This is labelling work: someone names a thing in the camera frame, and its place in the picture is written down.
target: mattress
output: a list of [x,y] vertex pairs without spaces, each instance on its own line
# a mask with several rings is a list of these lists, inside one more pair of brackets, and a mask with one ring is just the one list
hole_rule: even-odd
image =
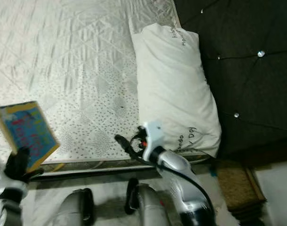
[[129,158],[114,135],[138,126],[131,34],[155,22],[179,26],[172,0],[0,0],[0,105],[38,101],[61,143],[45,163]]

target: pillowcase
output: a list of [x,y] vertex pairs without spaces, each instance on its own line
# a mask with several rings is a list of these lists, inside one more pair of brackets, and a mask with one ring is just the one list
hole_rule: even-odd
[[215,157],[221,126],[204,76],[198,34],[152,24],[132,35],[132,41],[140,124],[161,121],[168,150]]

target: tufted headboard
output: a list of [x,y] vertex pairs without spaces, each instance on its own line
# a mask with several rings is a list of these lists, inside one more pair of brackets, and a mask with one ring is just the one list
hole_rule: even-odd
[[287,158],[287,0],[175,5],[182,27],[199,34],[223,131],[219,156]]

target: wall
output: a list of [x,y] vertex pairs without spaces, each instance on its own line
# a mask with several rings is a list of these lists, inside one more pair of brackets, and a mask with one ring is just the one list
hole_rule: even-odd
[[267,198],[267,212],[272,226],[287,226],[287,162],[257,169],[256,177]]

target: colorful book cover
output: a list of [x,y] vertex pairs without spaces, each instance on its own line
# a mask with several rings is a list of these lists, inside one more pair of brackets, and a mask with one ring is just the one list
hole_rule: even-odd
[[1,106],[0,128],[13,154],[20,147],[30,149],[28,172],[37,169],[60,146],[35,101]]

